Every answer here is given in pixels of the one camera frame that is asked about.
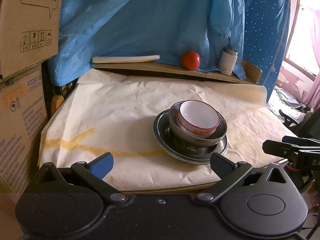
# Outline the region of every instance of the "cardboard box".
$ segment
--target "cardboard box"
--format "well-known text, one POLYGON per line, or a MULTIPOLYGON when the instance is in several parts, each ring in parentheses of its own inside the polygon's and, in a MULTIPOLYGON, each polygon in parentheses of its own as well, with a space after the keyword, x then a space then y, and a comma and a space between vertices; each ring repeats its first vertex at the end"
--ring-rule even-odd
POLYGON ((14 210, 15 204, 0 194, 0 240, 18 240, 23 235, 14 210))
POLYGON ((0 82, 58 53, 62 0, 0 0, 0 82))
POLYGON ((37 170, 46 123, 41 65, 0 83, 0 193, 13 202, 37 170))

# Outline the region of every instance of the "wooden bed frame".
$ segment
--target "wooden bed frame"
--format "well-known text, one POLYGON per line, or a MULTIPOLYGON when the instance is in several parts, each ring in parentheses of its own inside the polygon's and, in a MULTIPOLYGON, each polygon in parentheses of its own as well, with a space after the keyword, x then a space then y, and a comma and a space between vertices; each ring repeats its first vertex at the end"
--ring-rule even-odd
POLYGON ((262 70, 245 60, 242 61, 242 67, 244 68, 244 72, 247 76, 247 79, 245 80, 240 80, 235 75, 223 75, 218 71, 189 71, 179 66, 157 62, 96 64, 94 66, 95 69, 105 70, 127 76, 166 77, 189 80, 191 79, 198 81, 223 81, 238 84, 257 85, 261 77, 262 70))

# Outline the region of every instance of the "blue cloth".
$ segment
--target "blue cloth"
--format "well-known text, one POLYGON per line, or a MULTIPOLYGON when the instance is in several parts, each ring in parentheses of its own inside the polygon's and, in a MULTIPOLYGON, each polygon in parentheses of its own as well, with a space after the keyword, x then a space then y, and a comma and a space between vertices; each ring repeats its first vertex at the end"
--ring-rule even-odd
POLYGON ((262 70, 259 85, 267 88, 267 101, 276 84, 287 43, 290 0, 244 0, 243 59, 262 70))
POLYGON ((238 51, 241 66, 244 0, 62 0, 59 52, 48 62, 51 81, 62 86, 92 68, 92 56, 159 54, 180 65, 188 50, 199 70, 217 70, 224 47, 238 51))

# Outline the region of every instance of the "thermos lid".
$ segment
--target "thermos lid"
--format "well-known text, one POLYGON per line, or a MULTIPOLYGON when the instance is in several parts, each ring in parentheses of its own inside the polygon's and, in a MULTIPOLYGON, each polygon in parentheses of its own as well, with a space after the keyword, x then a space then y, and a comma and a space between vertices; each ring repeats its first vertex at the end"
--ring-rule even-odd
POLYGON ((238 56, 238 51, 236 51, 234 49, 231 49, 231 48, 228 48, 228 47, 224 47, 223 51, 228 53, 228 54, 230 54, 230 55, 238 56))

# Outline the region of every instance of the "red rim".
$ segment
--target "red rim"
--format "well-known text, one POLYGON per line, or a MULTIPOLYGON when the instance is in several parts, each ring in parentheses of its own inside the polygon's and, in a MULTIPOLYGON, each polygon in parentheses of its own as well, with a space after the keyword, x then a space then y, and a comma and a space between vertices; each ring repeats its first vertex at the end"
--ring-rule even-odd
MULTIPOLYGON (((203 101, 200 101, 200 100, 190 99, 190 100, 186 100, 186 101, 184 101, 184 102, 187 102, 187 101, 198 101, 198 102, 201 102, 201 103, 204 103, 204 104, 210 106, 209 104, 207 104, 207 103, 205 103, 205 102, 203 102, 203 101)), ((217 124, 216 126, 212 127, 212 128, 202 128, 202 127, 199 127, 199 126, 195 126, 195 125, 189 123, 189 122, 183 117, 183 115, 181 115, 181 117, 183 118, 183 120, 185 120, 185 121, 186 121, 188 124, 190 124, 191 126, 196 127, 196 128, 199 128, 199 129, 202 129, 202 130, 211 130, 211 129, 217 128, 218 125, 220 124, 220 116, 218 115, 217 111, 216 111, 212 106, 210 106, 210 107, 216 112, 216 114, 217 114, 217 116, 218 116, 218 119, 219 119, 218 124, 217 124)))
POLYGON ((180 119, 179 119, 179 112, 177 112, 177 121, 179 122, 179 124, 182 125, 182 127, 183 127, 184 129, 186 129, 187 131, 189 131, 189 132, 191 132, 191 133, 193 133, 193 134, 196 134, 196 135, 206 136, 206 135, 212 135, 212 134, 214 133, 214 131, 212 131, 212 132, 209 132, 209 133, 200 134, 200 133, 196 133, 196 132, 190 131, 190 130, 189 130, 187 127, 185 127, 185 126, 182 124, 182 122, 180 121, 180 119))

